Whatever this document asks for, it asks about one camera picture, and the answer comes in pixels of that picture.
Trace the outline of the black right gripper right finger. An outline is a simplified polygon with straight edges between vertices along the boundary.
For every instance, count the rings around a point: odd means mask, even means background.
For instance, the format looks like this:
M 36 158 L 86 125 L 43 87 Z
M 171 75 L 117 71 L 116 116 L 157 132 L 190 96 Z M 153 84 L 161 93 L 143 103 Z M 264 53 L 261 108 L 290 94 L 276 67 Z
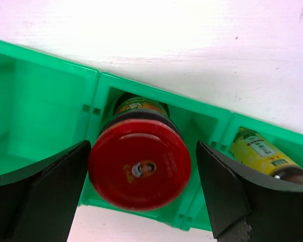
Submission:
M 200 182 L 217 241 L 303 241 L 303 186 L 270 177 L 198 142 Z

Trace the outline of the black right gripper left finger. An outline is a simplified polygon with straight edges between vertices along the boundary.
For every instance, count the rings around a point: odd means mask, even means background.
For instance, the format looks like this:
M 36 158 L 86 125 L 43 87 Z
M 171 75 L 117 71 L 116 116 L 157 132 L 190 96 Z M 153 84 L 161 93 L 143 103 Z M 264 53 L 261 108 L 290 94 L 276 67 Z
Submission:
M 0 175 L 0 241 L 67 241 L 87 175 L 83 140 Z

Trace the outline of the small yellow-label bottle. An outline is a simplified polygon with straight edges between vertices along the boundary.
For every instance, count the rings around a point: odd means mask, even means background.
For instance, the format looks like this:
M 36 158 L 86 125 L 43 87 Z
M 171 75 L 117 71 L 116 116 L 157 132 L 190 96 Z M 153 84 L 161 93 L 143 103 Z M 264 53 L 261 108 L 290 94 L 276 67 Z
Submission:
M 263 174 L 303 185 L 303 168 L 257 131 L 240 127 L 229 154 L 236 161 Z

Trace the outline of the red-lid sauce jar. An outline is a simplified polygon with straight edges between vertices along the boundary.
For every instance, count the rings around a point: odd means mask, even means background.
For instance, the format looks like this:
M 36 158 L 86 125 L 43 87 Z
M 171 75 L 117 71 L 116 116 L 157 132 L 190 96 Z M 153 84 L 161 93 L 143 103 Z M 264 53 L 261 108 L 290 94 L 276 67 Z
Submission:
M 124 93 L 88 160 L 96 192 L 122 209 L 154 210 L 186 188 L 191 158 L 167 104 Z

